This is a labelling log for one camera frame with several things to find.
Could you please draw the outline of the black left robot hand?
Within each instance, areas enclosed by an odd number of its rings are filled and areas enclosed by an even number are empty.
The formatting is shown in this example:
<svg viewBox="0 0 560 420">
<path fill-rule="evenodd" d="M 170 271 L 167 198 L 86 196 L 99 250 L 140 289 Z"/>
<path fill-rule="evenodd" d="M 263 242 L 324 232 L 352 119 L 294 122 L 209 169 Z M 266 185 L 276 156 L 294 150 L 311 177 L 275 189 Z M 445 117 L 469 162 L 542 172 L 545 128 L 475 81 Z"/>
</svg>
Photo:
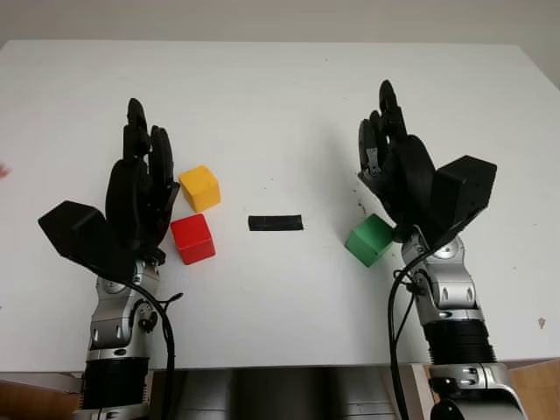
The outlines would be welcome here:
<svg viewBox="0 0 560 420">
<path fill-rule="evenodd" d="M 122 158 L 109 177 L 105 215 L 123 248 L 136 259 L 156 265 L 165 262 L 159 245 L 170 226 L 179 192 L 173 169 L 167 131 L 149 126 L 142 103 L 131 98 L 123 127 Z"/>
</svg>

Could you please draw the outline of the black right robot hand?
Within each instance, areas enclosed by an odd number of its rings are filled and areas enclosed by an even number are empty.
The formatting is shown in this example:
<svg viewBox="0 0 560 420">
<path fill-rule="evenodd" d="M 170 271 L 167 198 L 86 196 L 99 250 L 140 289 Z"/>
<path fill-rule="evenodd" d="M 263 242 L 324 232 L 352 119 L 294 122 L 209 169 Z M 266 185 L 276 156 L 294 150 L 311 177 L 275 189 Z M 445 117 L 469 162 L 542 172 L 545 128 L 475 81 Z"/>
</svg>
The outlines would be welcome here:
<svg viewBox="0 0 560 420">
<path fill-rule="evenodd" d="M 406 242 L 429 218 L 434 164 L 424 143 L 406 128 L 389 80 L 381 83 L 379 108 L 361 121 L 358 178 L 395 223 L 394 239 Z"/>
</svg>

